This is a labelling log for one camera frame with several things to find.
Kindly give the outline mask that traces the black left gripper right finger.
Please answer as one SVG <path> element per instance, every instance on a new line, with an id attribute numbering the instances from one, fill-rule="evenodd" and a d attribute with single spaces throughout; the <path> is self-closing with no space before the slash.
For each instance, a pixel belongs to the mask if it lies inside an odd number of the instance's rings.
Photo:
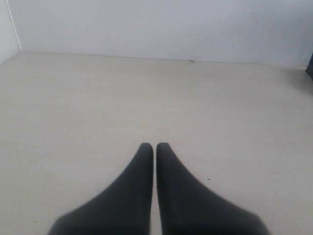
<path id="1" fill-rule="evenodd" d="M 198 181 L 168 143 L 156 147 L 156 184 L 164 235 L 266 235 L 259 216 Z"/>

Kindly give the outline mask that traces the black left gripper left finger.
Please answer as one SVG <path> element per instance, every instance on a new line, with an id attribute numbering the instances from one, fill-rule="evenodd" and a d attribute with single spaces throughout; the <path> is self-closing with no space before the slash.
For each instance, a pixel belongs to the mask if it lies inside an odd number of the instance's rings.
<path id="1" fill-rule="evenodd" d="M 50 235 L 148 235 L 154 154 L 142 143 L 125 170 L 99 195 L 61 216 Z"/>

